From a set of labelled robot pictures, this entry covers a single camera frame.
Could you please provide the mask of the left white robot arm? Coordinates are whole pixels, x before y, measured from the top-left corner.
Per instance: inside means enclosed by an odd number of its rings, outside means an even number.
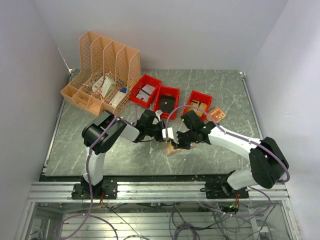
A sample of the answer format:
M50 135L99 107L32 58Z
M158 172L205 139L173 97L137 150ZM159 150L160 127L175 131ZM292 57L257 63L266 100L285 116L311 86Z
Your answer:
M89 123L81 133L86 147L87 160L80 184L85 194L98 198L103 192L103 166L105 156L118 138L141 143L145 137L162 142L165 123L154 111L146 109L139 119L130 123L105 110Z

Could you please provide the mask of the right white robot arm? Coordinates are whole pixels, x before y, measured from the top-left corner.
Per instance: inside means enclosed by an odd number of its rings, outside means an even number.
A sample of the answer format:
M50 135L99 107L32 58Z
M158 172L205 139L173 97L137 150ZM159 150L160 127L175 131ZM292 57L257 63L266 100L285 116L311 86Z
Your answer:
M249 168L233 170L221 181L220 192L226 198L238 190L259 185L271 189L286 175L289 164L276 141L271 137L250 138L229 131L212 121L204 123L195 111L181 116L186 132L177 132L178 149L189 149L191 144L206 143L228 149L249 160Z

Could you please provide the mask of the gold striped card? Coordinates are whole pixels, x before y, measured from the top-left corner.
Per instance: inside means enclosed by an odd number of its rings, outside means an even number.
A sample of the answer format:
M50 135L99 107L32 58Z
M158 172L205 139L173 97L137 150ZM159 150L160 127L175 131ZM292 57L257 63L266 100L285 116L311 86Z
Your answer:
M199 111L199 109L202 110L202 111L205 111L206 108L207 108L207 104L205 104L203 102L200 102L200 101L197 101L197 100L191 100L189 105L193 106L193 107L196 107L196 108L188 107L186 111L187 112L194 111L197 114L198 117L202 117L203 116L203 112Z

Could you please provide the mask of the orange patterned card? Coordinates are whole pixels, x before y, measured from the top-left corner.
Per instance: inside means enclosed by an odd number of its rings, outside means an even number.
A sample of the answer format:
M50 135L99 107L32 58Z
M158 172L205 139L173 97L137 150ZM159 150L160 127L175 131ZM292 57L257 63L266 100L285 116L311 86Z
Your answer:
M219 123L221 120L223 120L226 117L226 114L218 106L212 107L207 113L217 123Z

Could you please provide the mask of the tan leather card holder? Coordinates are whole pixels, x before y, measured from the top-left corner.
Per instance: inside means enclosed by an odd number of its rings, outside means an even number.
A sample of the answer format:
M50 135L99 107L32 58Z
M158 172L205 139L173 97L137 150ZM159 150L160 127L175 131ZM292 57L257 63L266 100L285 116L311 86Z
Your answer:
M184 148L174 148L174 146L170 141L162 142L162 146L164 148L164 151L167 157L187 150Z

